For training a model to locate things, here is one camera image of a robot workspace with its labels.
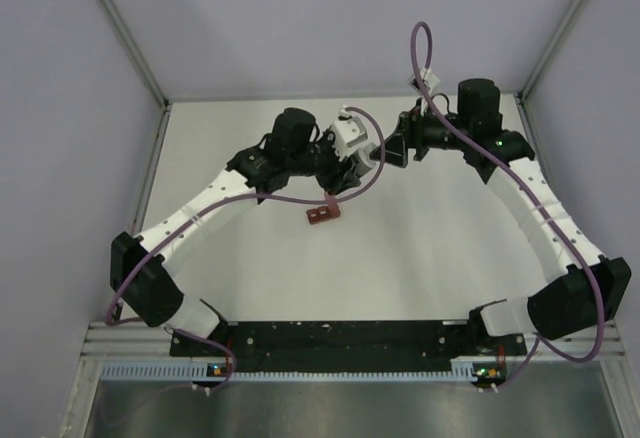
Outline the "aluminium frame post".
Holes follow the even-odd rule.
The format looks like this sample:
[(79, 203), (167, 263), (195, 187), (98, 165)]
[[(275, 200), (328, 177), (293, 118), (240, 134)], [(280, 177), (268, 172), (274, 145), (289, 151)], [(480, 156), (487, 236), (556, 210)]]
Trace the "aluminium frame post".
[(528, 73), (524, 84), (517, 92), (518, 101), (525, 105), (532, 97), (536, 88), (545, 76), (556, 55), (560, 52), (572, 29), (577, 24), (590, 0), (570, 0), (564, 8), (560, 19), (553, 27), (549, 39), (536, 58), (531, 71)]
[(115, 0), (97, 0), (97, 3), (142, 84), (150, 93), (154, 102), (161, 109), (166, 109), (169, 100), (162, 91)]

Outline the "white pill bottle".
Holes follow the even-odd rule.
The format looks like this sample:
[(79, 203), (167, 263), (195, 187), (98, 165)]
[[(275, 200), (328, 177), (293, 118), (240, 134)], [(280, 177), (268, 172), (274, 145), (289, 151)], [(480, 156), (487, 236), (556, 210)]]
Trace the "white pill bottle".
[(377, 149), (374, 143), (368, 143), (360, 147), (351, 155), (355, 162), (355, 175), (362, 178), (376, 168), (377, 161), (371, 158), (371, 154)]

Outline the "red weekly pill organizer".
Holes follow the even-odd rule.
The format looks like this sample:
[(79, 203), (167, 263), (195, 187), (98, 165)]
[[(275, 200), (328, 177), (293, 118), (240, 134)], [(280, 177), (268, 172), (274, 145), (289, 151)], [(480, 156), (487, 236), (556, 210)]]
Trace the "red weekly pill organizer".
[(341, 210), (335, 196), (325, 194), (322, 205), (306, 211), (309, 225), (317, 225), (341, 217)]

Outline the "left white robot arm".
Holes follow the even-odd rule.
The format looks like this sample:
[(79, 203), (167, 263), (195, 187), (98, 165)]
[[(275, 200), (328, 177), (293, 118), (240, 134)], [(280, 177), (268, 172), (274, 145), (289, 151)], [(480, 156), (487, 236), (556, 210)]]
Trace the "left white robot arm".
[(288, 107), (254, 145), (238, 151), (194, 198), (136, 235), (111, 243), (109, 326), (140, 323), (192, 335), (205, 354), (226, 345), (222, 315), (183, 292), (176, 276), (221, 228), (266, 200), (281, 200), (293, 177), (311, 177), (328, 196), (354, 196), (372, 170), (368, 133), (360, 114), (342, 109), (326, 129), (310, 112)]

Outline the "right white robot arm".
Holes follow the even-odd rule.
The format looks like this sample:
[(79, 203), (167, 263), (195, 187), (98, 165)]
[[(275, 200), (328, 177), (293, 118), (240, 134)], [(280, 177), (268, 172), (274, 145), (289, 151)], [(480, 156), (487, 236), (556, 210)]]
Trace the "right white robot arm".
[(432, 149), (455, 150), (514, 218), (540, 264), (544, 286), (529, 297), (503, 299), (469, 314), (469, 346), (487, 354), (504, 335), (535, 333), (558, 340), (614, 318), (631, 269), (609, 258), (579, 229), (547, 183), (526, 138), (503, 126), (501, 93), (489, 79), (458, 85), (457, 110), (438, 119), (425, 100), (400, 114), (375, 161), (404, 168)]

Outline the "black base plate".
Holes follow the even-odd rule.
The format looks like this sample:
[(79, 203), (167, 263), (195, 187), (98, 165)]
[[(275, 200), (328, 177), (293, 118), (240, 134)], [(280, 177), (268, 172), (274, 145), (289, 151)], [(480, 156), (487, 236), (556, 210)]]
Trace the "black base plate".
[(521, 335), (482, 335), (465, 320), (241, 321), (210, 339), (235, 354), (239, 372), (449, 371), (463, 356), (526, 354)]

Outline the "left aluminium frame post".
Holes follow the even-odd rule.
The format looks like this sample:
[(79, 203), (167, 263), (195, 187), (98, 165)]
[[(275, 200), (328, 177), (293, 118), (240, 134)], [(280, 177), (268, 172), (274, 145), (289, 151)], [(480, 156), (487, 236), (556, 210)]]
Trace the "left aluminium frame post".
[(142, 84), (150, 93), (154, 102), (161, 109), (166, 109), (169, 100), (162, 91), (115, 0), (97, 0), (97, 3)]

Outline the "right aluminium frame post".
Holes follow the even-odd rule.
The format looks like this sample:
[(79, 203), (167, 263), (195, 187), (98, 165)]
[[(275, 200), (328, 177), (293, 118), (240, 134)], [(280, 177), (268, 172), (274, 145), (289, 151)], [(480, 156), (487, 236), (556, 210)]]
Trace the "right aluminium frame post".
[(536, 58), (531, 71), (528, 73), (524, 84), (517, 92), (518, 101), (525, 105), (532, 97), (536, 88), (545, 76), (556, 55), (560, 52), (572, 29), (577, 24), (590, 0), (570, 0), (564, 8), (560, 19), (553, 27), (549, 39)]

